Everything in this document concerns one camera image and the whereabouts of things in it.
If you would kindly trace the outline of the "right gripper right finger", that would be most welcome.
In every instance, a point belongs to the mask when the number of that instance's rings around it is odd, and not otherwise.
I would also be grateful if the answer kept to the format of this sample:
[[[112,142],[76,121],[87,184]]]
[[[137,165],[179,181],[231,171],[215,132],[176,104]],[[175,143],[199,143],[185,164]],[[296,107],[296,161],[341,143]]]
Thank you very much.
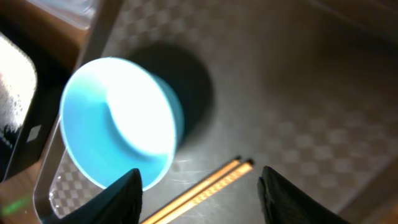
[[[257,192],[266,224],[348,224],[269,166],[263,168]]]

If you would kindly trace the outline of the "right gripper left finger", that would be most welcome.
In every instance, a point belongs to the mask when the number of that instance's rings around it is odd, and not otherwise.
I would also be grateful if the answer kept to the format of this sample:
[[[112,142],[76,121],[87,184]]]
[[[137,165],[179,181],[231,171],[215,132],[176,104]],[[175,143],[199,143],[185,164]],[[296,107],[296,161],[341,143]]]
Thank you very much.
[[[131,169],[78,210],[57,220],[61,224],[138,224],[142,210],[142,180]]]

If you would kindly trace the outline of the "wooden chopstick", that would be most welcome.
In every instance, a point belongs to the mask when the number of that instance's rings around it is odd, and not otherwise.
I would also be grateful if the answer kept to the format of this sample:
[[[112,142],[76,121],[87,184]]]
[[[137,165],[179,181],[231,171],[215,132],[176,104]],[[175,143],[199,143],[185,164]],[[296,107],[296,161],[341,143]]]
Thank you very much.
[[[187,200],[185,203],[177,207],[174,211],[170,212],[168,215],[159,219],[157,222],[155,222],[155,224],[170,223],[171,221],[175,220],[177,217],[181,216],[182,214],[189,211],[193,207],[204,202],[206,199],[210,198],[217,192],[221,191],[226,186],[232,184],[242,176],[252,171],[253,167],[254,163],[252,160],[241,162],[240,165],[236,166],[233,170],[229,171],[227,174],[222,176],[222,178],[216,180],[207,188],[202,190],[199,194]]]
[[[157,222],[159,219],[163,218],[164,216],[168,215],[170,212],[174,211],[177,207],[181,206],[187,200],[191,199],[192,197],[199,194],[202,190],[207,188],[216,180],[222,178],[225,174],[229,171],[233,170],[236,166],[240,165],[241,163],[241,156],[236,156],[235,158],[231,159],[229,162],[225,163],[221,166],[218,170],[214,171],[206,178],[202,179],[191,187],[190,189],[186,190],[184,193],[180,194],[178,197],[174,198],[170,201],[167,205],[163,206],[161,209],[153,213],[151,216],[146,218],[142,221],[142,224],[153,224]]]

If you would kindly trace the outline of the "light blue rice bowl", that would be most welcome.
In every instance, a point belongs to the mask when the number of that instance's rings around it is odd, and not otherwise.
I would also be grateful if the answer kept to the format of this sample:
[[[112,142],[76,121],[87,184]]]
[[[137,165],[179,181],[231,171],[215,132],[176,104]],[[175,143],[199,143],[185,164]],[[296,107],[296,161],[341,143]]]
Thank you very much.
[[[123,58],[92,60],[67,82],[60,133],[78,170],[102,189],[131,169],[142,188],[158,184],[185,130],[176,92],[162,78]]]

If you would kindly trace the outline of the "black tray lid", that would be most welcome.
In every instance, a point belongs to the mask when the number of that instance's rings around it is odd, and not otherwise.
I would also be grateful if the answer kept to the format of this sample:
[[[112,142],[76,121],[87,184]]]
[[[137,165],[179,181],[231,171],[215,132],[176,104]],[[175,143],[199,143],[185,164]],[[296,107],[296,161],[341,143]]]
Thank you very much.
[[[69,73],[26,36],[1,32],[1,180],[39,160]]]

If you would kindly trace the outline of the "clear plastic waste bin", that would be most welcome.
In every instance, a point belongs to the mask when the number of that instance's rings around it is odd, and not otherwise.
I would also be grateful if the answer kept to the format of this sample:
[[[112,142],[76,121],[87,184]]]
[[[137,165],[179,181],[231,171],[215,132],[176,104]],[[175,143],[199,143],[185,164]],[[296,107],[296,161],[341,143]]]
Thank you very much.
[[[87,29],[97,10],[97,0],[28,0],[51,15],[79,28]]]

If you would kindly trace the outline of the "brown serving tray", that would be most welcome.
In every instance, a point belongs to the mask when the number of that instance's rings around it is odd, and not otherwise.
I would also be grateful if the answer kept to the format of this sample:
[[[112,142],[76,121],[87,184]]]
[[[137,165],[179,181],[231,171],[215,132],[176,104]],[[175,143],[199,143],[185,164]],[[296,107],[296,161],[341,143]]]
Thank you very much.
[[[350,223],[397,202],[397,45],[316,1],[126,1],[103,50],[144,67],[186,49],[187,133],[145,220],[234,157],[253,170],[177,223],[263,223],[270,166]]]

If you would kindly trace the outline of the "pile of white rice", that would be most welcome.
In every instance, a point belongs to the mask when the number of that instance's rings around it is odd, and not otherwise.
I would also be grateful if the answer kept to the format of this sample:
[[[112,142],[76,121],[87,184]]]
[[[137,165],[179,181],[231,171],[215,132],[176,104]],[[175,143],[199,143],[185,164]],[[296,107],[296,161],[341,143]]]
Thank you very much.
[[[33,61],[1,34],[1,142],[6,147],[16,143],[36,86]]]

